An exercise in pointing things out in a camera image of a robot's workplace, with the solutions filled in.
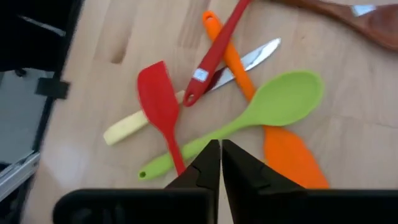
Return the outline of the red silicone spatula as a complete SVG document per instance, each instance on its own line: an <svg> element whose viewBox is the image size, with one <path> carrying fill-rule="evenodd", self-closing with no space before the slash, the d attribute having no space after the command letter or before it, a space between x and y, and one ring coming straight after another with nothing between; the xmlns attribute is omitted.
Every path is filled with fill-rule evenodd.
<svg viewBox="0 0 398 224"><path fill-rule="evenodd" d="M177 174L186 167L175 138L175 125L179 115L179 105L174 93L166 64L163 60L143 70L137 77L137 91L141 108L150 124L155 126L167 142Z"/></svg>

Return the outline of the green silicone spoon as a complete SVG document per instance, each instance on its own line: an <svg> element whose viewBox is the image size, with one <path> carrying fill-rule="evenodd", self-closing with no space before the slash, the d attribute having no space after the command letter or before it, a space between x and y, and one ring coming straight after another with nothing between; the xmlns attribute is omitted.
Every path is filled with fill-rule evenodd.
<svg viewBox="0 0 398 224"><path fill-rule="evenodd" d="M213 139L224 139L249 126L286 126L306 117L320 103L324 92L321 77L309 71L283 73L260 86L246 109L236 119L177 149L177 157L163 154L144 165L137 176L154 179L175 169L182 174L187 159L199 154Z"/></svg>

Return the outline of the silver aluminium rail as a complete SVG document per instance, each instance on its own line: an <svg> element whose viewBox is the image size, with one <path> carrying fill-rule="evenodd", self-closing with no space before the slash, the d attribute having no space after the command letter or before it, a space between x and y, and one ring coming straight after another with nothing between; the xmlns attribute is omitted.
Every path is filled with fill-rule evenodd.
<svg viewBox="0 0 398 224"><path fill-rule="evenodd" d="M35 174L39 161L40 153L32 152L0 172L0 202Z"/></svg>

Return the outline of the orange silicone spatula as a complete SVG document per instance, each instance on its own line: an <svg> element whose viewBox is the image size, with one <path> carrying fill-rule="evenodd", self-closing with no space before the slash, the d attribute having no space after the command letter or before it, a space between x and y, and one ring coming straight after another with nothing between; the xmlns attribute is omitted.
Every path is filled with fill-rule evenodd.
<svg viewBox="0 0 398 224"><path fill-rule="evenodd" d="M246 71L248 66L238 62L238 52L228 44L224 60L231 69L236 83L249 101L255 86ZM306 188L326 189L329 183L304 141L293 132L274 126L264 126L264 155L268 165L278 173Z"/></svg>

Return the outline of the red silicone spoon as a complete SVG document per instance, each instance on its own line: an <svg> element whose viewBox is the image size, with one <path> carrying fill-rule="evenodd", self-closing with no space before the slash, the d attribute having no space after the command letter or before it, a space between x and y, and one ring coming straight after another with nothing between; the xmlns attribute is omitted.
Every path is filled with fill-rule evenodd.
<svg viewBox="0 0 398 224"><path fill-rule="evenodd" d="M229 19L226 21L210 49L194 71L183 97L184 106L189 107L194 105L209 87L214 72L221 62L235 27L250 2L251 0L239 0L237 3Z"/></svg>

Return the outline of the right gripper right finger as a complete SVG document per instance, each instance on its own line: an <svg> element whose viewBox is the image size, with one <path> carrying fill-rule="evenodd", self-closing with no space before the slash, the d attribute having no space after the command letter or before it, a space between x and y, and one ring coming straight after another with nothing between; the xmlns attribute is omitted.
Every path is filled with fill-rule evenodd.
<svg viewBox="0 0 398 224"><path fill-rule="evenodd" d="M398 224L398 190L306 189L222 142L234 224Z"/></svg>

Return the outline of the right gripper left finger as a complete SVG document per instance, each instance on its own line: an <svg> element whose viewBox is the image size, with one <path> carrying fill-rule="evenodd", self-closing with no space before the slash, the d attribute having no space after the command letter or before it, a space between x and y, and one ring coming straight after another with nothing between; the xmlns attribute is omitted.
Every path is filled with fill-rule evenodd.
<svg viewBox="0 0 398 224"><path fill-rule="evenodd" d="M78 189L55 204L53 224L216 224L220 144L211 140L163 189Z"/></svg>

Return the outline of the brown wooden spoon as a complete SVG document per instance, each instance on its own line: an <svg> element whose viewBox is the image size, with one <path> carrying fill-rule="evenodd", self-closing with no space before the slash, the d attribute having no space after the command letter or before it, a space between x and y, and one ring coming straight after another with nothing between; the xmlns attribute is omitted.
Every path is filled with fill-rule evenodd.
<svg viewBox="0 0 398 224"><path fill-rule="evenodd" d="M324 0L271 0L340 21L380 46L398 52L398 4L338 4Z"/></svg>

